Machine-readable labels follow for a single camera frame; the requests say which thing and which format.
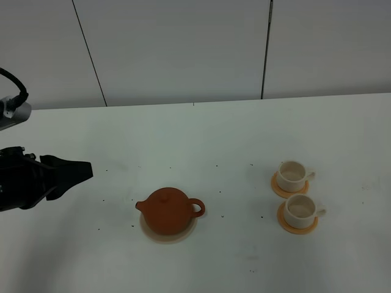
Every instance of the black cable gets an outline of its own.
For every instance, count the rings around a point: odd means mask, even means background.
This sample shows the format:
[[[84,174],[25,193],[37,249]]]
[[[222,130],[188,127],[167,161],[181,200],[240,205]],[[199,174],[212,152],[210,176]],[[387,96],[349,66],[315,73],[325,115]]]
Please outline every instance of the black cable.
[[[0,74],[8,78],[10,81],[12,81],[20,90],[19,95],[17,95],[16,97],[14,97],[13,99],[7,102],[7,108],[12,111],[15,111],[27,100],[29,94],[25,86],[13,74],[9,73],[7,70],[3,68],[0,68]]]

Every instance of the white teacup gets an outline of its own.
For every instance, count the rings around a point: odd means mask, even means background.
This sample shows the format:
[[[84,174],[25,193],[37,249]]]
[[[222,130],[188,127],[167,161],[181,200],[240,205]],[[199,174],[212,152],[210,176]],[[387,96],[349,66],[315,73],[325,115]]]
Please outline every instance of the white teacup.
[[[304,187],[306,180],[314,177],[314,170],[305,168],[299,162],[286,161],[280,164],[277,184],[284,191],[297,192]]]
[[[326,214],[326,207],[316,205],[313,200],[305,194],[292,195],[285,202],[283,218],[293,228],[305,229],[313,224],[315,217]]]

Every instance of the brown clay teapot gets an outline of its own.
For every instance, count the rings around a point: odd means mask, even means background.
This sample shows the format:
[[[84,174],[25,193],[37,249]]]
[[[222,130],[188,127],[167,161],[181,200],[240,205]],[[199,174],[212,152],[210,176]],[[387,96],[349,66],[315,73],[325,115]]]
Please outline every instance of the brown clay teapot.
[[[200,206],[201,210],[194,212],[193,204]],[[186,229],[191,218],[203,215],[205,205],[196,198],[188,198],[179,189],[165,187],[153,192],[145,201],[138,201],[136,209],[141,211],[152,231],[174,235]]]

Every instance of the orange coaster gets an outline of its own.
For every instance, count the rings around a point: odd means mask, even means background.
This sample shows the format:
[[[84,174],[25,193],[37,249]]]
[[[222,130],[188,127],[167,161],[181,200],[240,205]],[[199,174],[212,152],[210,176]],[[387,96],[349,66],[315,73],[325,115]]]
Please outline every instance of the orange coaster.
[[[275,174],[273,175],[273,177],[271,178],[271,188],[272,190],[279,196],[283,197],[283,198],[289,198],[291,195],[294,195],[294,194],[306,194],[307,191],[308,191],[308,188],[310,187],[310,183],[308,182],[308,180],[305,182],[305,185],[302,189],[300,189],[299,191],[296,191],[296,192],[287,192],[285,190],[282,190],[279,185],[277,184],[277,172],[275,172]]]
[[[283,218],[284,206],[285,206],[285,202],[280,205],[280,207],[277,211],[277,219],[279,220],[279,223],[282,226],[282,228],[284,228],[288,232],[290,232],[292,234],[304,235],[304,234],[311,233],[316,228],[316,226],[318,226],[318,217],[315,217],[313,224],[311,226],[309,226],[308,228],[305,228],[305,229],[293,228],[292,226],[288,225],[287,222],[285,221],[285,219]]]

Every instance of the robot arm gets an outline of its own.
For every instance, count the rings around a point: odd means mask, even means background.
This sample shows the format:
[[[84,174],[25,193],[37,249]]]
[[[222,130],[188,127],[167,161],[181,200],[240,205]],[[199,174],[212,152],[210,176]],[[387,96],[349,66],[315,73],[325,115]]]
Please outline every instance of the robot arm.
[[[0,131],[26,121],[31,114],[31,106],[26,102],[29,96],[26,88],[14,75],[0,68],[0,74],[10,79],[20,90],[15,97],[7,96],[0,100]]]
[[[20,90],[12,98],[0,100],[0,131],[26,121],[31,106],[26,102],[28,93],[24,85],[11,73],[0,68],[0,74],[10,79]],[[24,148],[14,146],[0,150],[0,212],[8,209],[33,208],[46,197],[56,200],[69,188],[93,177],[91,164],[23,154]]]

